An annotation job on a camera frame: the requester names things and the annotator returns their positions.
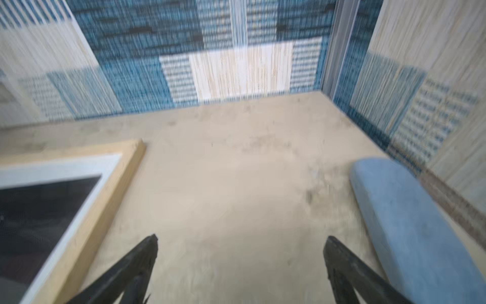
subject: foam pad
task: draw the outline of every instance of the foam pad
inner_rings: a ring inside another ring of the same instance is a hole
[[[416,304],[486,303],[486,283],[432,198],[389,159],[354,163],[351,184],[393,287]]]

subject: beige floor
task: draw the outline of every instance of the beige floor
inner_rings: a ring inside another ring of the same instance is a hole
[[[329,235],[382,273],[348,171],[385,155],[318,92],[1,131],[0,153],[132,138],[147,153],[85,285],[152,233],[152,303],[334,303]]]

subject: wallpaper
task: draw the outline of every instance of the wallpaper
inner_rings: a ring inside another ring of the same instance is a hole
[[[320,88],[336,0],[0,0],[0,127]]]
[[[361,1],[333,101],[486,248],[485,16],[482,0]]]

